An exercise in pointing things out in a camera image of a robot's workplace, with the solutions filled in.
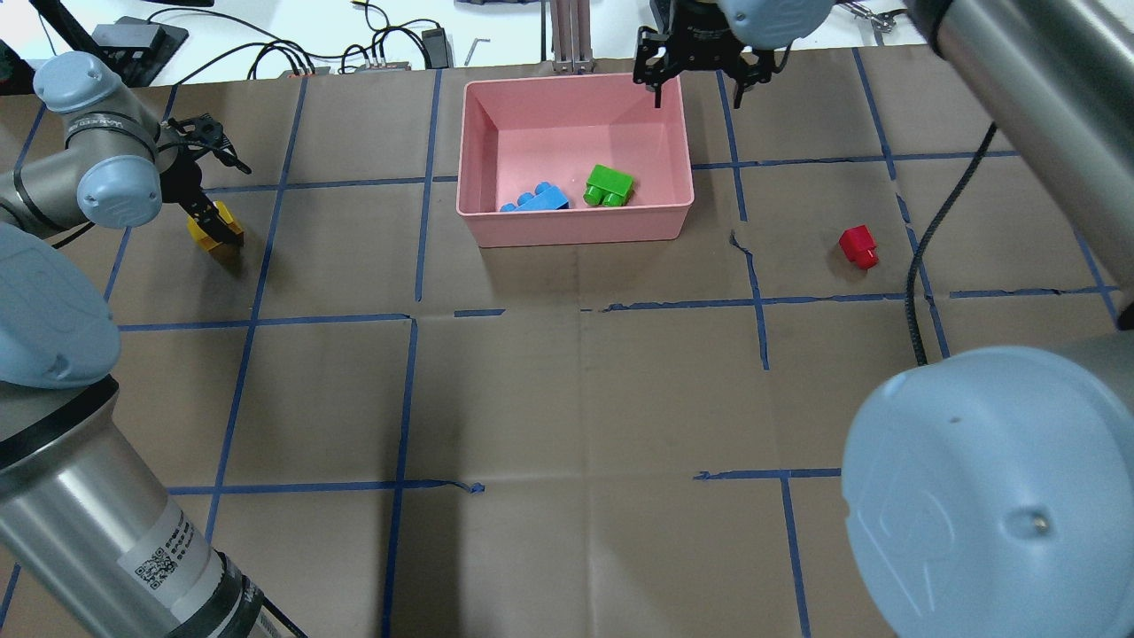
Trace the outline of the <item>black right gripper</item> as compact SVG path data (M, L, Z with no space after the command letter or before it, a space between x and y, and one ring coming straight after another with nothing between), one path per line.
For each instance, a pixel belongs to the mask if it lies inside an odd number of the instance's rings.
M633 80L655 94L655 109L663 108L665 82L686 70L721 70L734 80L734 109L759 83L768 83L782 70L782 57L773 50L754 50L734 35L725 14L714 3L701 1L651 1L655 27L637 29Z

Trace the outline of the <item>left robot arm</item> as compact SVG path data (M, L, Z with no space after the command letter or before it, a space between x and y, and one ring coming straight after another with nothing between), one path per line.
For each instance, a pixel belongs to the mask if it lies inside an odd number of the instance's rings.
M98 637L276 637L266 594L210 544L113 422L120 331L56 235L133 229L181 206L239 246L198 158L243 168L210 118L159 121L100 58L34 73L64 148L3 176L1 533L22 568Z

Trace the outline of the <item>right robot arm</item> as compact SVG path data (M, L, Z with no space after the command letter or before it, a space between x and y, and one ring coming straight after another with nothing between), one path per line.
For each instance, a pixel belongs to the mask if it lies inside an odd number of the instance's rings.
M1131 635L1131 32L1099 1L908 1L1123 294L1118 330L921 361L843 452L846 533L899 637Z

